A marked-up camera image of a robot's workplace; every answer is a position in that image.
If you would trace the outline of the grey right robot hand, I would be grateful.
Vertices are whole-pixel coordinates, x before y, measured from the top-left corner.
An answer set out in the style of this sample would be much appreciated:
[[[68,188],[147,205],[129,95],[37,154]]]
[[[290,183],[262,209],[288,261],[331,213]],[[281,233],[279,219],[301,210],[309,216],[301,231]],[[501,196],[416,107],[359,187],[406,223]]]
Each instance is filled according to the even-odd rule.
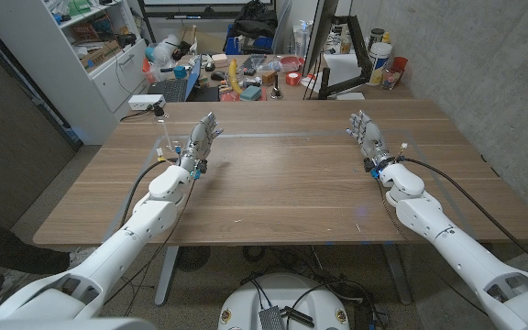
[[[380,128],[374,123],[369,115],[363,111],[350,116],[351,128],[347,133],[353,137],[360,146],[364,157],[364,169],[366,172],[375,170],[380,172],[394,161],[389,152]]]

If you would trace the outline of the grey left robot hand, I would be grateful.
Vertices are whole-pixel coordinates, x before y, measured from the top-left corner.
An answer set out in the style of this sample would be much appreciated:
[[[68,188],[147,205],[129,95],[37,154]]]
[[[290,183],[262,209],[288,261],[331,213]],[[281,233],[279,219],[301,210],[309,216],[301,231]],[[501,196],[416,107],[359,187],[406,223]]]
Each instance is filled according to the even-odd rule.
[[[213,113],[204,116],[192,129],[180,155],[179,165],[187,171],[208,157],[213,141],[222,132],[217,129],[217,121]]]

